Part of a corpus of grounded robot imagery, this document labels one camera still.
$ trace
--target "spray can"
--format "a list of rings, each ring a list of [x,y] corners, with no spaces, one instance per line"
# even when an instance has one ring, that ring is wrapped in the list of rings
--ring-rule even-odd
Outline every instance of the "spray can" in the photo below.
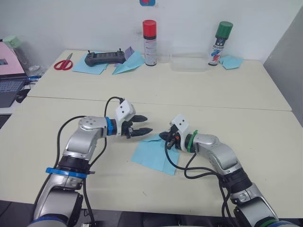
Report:
[[[231,33],[232,26],[233,24],[231,22],[220,22],[215,36],[216,42],[214,43],[212,53],[210,54],[212,60],[208,63],[209,65],[215,66],[219,63],[219,59],[223,51],[225,41],[228,39],[229,34]]]
[[[143,21],[143,38],[145,64],[153,66],[157,64],[157,23],[154,20]]]

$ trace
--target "black remote controller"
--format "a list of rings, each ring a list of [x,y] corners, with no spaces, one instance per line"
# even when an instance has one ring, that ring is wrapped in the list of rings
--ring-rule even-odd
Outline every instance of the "black remote controller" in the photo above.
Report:
[[[95,64],[105,64],[105,63],[122,64],[126,60],[125,60],[124,52],[121,51],[120,49],[117,52],[109,52],[109,53],[94,53],[89,51],[84,61],[88,66],[94,66]]]

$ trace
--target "label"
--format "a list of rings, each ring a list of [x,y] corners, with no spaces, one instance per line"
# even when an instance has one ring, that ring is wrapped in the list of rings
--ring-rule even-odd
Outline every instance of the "label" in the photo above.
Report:
[[[156,39],[144,39],[145,64],[155,65],[157,63]]]
[[[221,57],[222,50],[224,48],[226,39],[225,38],[217,38],[216,42],[213,45],[212,53],[210,54],[212,60],[209,62],[210,65],[217,65],[219,63],[219,59]]]

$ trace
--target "green cap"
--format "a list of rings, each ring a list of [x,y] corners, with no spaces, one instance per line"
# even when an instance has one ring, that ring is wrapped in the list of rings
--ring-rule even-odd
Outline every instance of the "green cap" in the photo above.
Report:
[[[216,37],[221,37],[221,38],[228,39],[229,34],[232,31],[232,26],[233,26],[233,24],[231,22],[221,21],[219,26],[218,26]]]
[[[8,37],[5,37],[3,39],[3,42],[6,44],[6,46],[12,49],[19,47],[21,44],[21,41],[15,35],[10,35]]]

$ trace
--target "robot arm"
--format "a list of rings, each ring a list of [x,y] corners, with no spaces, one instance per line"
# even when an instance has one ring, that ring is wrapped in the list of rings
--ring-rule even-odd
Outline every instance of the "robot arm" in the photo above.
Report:
[[[185,152],[201,154],[214,170],[226,179],[231,189],[230,199],[236,205],[234,214],[242,227],[255,227],[265,222],[278,221],[278,217],[257,186],[244,172],[234,151],[214,135],[190,133],[189,125],[179,114],[170,122],[173,139],[168,148],[176,145]]]
[[[38,199],[34,222],[30,227],[72,227],[79,218],[83,196],[76,192],[83,185],[83,179],[91,174],[89,161],[97,140],[106,136],[145,135],[149,128],[133,130],[133,122],[147,118],[135,115],[135,109],[127,100],[120,103],[114,119],[86,116],[80,119],[78,129],[70,137],[62,158],[56,168],[47,168],[50,173]]]

